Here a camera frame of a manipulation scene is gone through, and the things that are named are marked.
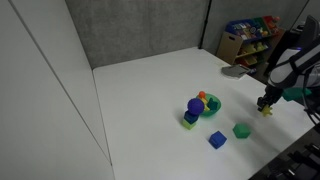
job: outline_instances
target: green cube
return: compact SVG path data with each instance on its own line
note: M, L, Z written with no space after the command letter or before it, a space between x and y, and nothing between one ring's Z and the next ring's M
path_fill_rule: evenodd
M182 125L187 128L187 129L192 129L195 125L196 125L197 122L194 122L193 124L189 124L188 121L186 121L185 119L182 121Z
M250 129L246 124L236 124L233 128L233 132L239 139L245 139L250 135Z
M312 94L312 92L309 89L306 89L306 95L310 95L310 94ZM302 88L288 88L288 89L285 89L282 93L282 97L286 101L299 99L299 98L302 98L302 96L303 96Z

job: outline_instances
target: wooden shelf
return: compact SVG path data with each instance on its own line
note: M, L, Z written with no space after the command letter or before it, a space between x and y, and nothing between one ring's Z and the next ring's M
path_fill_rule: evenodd
M258 62L257 59L254 58L253 56L248 56L245 58L239 58L235 60L236 64L242 64L243 66L246 66L246 67L255 65L257 62Z
M249 56L249 55L252 55L252 54L255 54L255 53L259 53L259 52L265 51L267 49L269 49L269 48L265 48L265 49L260 50L260 51L254 51L254 52L250 52L250 53L246 53L246 54L237 55L236 59L242 58L242 57L245 57L245 56Z
M240 36L231 34L229 32L223 32L216 55L217 57L224 60L230 65L235 64L236 59L245 58L246 56L253 55L256 53L261 54L265 61L268 61L271 53L273 52L274 48L277 46L278 42L282 38L284 32L284 29L279 28L279 33L277 34L248 40L243 40ZM249 50L247 52L250 53L238 55L240 49L246 46L248 42L253 42L257 40L266 43L268 48L254 52L250 52Z

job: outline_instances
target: gray wall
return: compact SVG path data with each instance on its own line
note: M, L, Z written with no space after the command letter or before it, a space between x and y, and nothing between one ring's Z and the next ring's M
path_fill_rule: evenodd
M209 0L66 0L92 68L197 46ZM213 0L204 48L228 21L280 16L290 28L307 0Z
M309 0L309 3L307 6L303 9L301 15L297 19L297 21L294 24L294 28L296 28L300 24L304 24L305 20L307 19L308 15L313 16L318 21L320 20L320 1L319 0Z

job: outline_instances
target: purple ball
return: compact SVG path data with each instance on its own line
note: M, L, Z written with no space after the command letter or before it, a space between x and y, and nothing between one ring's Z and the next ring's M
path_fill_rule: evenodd
M204 110L203 102L198 98L193 98L188 102L188 111L193 115L200 115Z

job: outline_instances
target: blue block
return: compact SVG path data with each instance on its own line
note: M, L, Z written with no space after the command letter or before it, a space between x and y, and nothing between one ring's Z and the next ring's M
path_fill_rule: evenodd
M216 149L221 147L226 141L227 138L220 131L217 131L214 134L212 134L209 139L210 144Z
M191 114L189 111L184 113L184 119L189 123L193 124L198 120L199 116Z

